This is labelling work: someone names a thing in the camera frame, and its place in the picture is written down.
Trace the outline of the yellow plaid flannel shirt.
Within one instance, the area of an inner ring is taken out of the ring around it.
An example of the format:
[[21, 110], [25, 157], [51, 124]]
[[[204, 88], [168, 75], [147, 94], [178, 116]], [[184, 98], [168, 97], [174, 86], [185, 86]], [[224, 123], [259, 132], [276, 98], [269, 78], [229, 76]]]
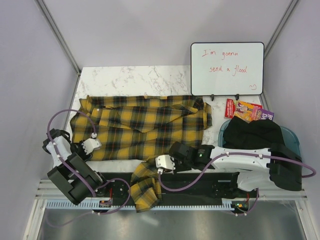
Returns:
[[138, 213], [162, 201], [155, 158], [176, 142], [199, 147], [212, 126], [212, 108], [198, 96], [88, 96], [79, 102], [70, 120], [72, 140], [78, 143], [97, 133], [101, 147], [93, 152], [93, 161], [140, 161], [130, 180]]

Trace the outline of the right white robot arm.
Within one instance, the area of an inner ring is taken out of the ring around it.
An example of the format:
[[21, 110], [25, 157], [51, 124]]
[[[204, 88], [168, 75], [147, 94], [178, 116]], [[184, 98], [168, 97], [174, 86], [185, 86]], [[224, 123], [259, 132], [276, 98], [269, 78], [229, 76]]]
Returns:
[[203, 170], [205, 167], [234, 173], [229, 184], [235, 197], [257, 188], [276, 186], [287, 191], [302, 189], [302, 159], [283, 144], [262, 149], [230, 149], [213, 145], [191, 147], [175, 142], [168, 154], [181, 165]]

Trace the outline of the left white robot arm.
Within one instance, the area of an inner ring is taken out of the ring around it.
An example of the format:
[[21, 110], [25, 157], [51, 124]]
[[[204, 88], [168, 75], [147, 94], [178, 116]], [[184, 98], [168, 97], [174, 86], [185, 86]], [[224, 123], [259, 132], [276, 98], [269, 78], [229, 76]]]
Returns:
[[95, 133], [87, 140], [72, 143], [67, 131], [54, 128], [43, 141], [42, 149], [57, 164], [47, 176], [74, 205], [79, 205], [86, 197], [94, 197], [95, 194], [104, 197], [110, 191], [109, 183], [87, 164], [93, 152], [101, 146]]

